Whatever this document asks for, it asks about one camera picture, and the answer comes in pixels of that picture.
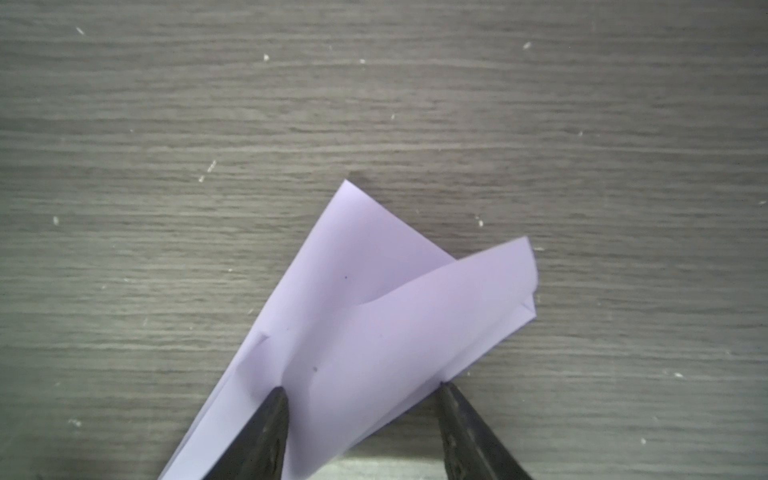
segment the table surface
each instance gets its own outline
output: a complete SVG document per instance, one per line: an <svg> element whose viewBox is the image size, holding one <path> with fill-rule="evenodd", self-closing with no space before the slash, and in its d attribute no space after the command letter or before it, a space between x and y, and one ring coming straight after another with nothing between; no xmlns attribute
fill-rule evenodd
<svg viewBox="0 0 768 480"><path fill-rule="evenodd" d="M457 384L534 478L766 478L765 7L3 2L0 476L156 478L349 177L530 236ZM316 478L444 478L434 413Z"/></svg>

